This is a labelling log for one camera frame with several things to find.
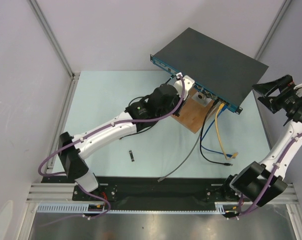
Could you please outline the black transceiver plug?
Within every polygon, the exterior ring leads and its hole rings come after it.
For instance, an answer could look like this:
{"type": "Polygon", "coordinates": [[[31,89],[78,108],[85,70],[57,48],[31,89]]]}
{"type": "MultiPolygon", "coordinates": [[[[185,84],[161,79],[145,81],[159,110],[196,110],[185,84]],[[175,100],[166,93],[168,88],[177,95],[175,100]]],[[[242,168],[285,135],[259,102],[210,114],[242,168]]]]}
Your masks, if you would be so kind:
{"type": "Polygon", "coordinates": [[[129,151],[129,154],[130,154],[131,161],[132,161],[132,162],[135,162],[135,159],[134,159],[134,155],[133,155],[132,150],[129,151]]]}

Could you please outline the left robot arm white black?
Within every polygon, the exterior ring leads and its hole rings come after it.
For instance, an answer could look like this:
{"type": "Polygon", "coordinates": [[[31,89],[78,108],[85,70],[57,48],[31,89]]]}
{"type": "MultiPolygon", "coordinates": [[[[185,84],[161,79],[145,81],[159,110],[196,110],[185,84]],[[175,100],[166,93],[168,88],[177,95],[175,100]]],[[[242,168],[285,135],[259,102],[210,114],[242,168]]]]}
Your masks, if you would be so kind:
{"type": "Polygon", "coordinates": [[[187,86],[180,80],[174,85],[162,84],[101,126],[74,136],[68,132],[61,134],[58,156],[68,179],[78,183],[88,199],[99,198],[101,188],[85,159],[115,140],[140,133],[170,115],[177,115],[187,97],[187,86]]]}

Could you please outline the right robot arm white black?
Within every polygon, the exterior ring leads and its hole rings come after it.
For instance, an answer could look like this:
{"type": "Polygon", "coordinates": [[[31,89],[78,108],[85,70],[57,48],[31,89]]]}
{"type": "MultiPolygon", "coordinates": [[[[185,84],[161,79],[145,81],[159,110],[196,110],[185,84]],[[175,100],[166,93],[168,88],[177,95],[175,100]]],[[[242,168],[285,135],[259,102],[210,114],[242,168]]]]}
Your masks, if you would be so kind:
{"type": "Polygon", "coordinates": [[[237,215],[248,214],[264,206],[287,188],[286,171],[302,146],[302,83],[291,75],[255,84],[258,100],[272,113],[286,112],[285,131],[261,162],[252,162],[239,174],[230,175],[221,188],[227,201],[240,195],[237,215]]]}

